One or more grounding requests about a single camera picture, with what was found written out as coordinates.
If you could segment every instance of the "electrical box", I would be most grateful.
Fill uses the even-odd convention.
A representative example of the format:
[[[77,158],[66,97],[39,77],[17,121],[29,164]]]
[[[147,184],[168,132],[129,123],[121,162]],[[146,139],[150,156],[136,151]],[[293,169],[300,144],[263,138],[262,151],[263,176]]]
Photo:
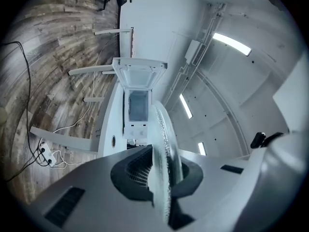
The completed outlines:
[[[192,40],[190,45],[189,45],[189,48],[184,56],[184,58],[187,60],[187,64],[191,64],[192,60],[193,60],[193,57],[196,55],[197,53],[197,50],[199,48],[199,46],[201,45],[201,42],[199,41],[195,41],[195,40]]]
[[[125,90],[124,138],[146,138],[152,89],[168,64],[143,58],[114,58],[112,67]]]

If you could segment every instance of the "wooden floor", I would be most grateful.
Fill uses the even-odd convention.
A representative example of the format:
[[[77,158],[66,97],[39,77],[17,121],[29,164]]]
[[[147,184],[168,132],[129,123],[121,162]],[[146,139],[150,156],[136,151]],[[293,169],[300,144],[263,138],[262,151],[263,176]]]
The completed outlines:
[[[97,35],[93,29],[117,28],[118,6],[111,0],[105,11],[103,0],[31,0],[16,17],[5,42],[20,41],[25,50],[31,72],[31,100],[29,128],[54,131],[77,121],[89,104],[83,97],[91,96],[93,74],[68,76],[68,71],[96,63],[102,47],[113,35]],[[117,37],[104,48],[98,65],[110,64],[118,56]],[[25,60],[17,45],[0,49],[0,106],[8,113],[8,120],[0,127],[1,171],[11,177],[31,157],[27,144],[26,104],[28,73]],[[97,73],[94,96],[102,96],[113,75]],[[90,138],[101,103],[91,104],[85,118],[74,128],[61,134]],[[30,134],[32,150],[39,138]],[[95,158],[92,154],[69,151],[49,143],[53,151],[61,150],[65,161],[74,163]],[[34,163],[8,184],[11,192],[30,203],[44,189],[73,170],[50,169]]]

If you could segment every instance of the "black vent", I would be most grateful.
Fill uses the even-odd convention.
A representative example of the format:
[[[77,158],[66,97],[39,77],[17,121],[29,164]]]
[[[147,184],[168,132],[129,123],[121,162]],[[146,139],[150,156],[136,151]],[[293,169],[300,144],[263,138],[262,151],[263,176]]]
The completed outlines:
[[[205,51],[206,49],[206,45],[202,44],[196,57],[194,58],[194,61],[193,61],[193,65],[196,66],[199,62],[199,60],[201,59],[202,55],[203,55],[203,52]]]
[[[85,190],[83,189],[70,188],[45,215],[45,218],[62,228],[63,224],[74,210],[84,192]]]
[[[224,165],[224,166],[221,167],[221,169],[235,173],[235,174],[241,174],[242,171],[243,171],[243,168],[238,168],[238,167],[234,167],[234,166],[230,166],[230,165]]]
[[[148,174],[152,165],[152,150],[148,150],[127,165],[126,174],[135,183],[146,188]]]

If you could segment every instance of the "open lid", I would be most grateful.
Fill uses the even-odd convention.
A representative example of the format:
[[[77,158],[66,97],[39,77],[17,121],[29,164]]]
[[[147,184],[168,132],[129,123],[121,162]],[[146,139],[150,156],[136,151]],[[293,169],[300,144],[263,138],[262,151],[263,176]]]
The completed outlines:
[[[113,58],[112,67],[124,88],[152,90],[168,64],[143,58]]]

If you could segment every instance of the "fluorescent light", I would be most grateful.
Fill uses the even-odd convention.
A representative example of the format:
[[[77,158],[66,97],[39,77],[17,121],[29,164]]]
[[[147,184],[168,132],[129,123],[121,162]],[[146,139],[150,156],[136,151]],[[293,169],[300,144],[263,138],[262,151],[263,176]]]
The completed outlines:
[[[205,156],[206,155],[206,151],[205,151],[205,147],[203,143],[198,143],[198,148],[199,148],[199,152],[201,153],[201,155]]]
[[[227,36],[224,36],[222,34],[219,34],[219,33],[215,33],[213,35],[213,38],[215,40],[218,40],[218,41],[221,41],[227,45],[230,45],[231,47],[239,50],[240,52],[242,52],[244,55],[248,56],[250,53],[251,53],[251,48],[247,47],[246,45],[236,41],[236,40],[233,40]]]
[[[181,100],[182,103],[183,103],[183,106],[184,106],[185,111],[186,111],[187,114],[188,114],[188,117],[189,117],[189,118],[192,118],[193,115],[192,115],[192,113],[190,112],[190,109],[189,109],[187,103],[186,103],[185,100],[184,100],[183,94],[181,94],[179,97],[180,97],[180,100]]]

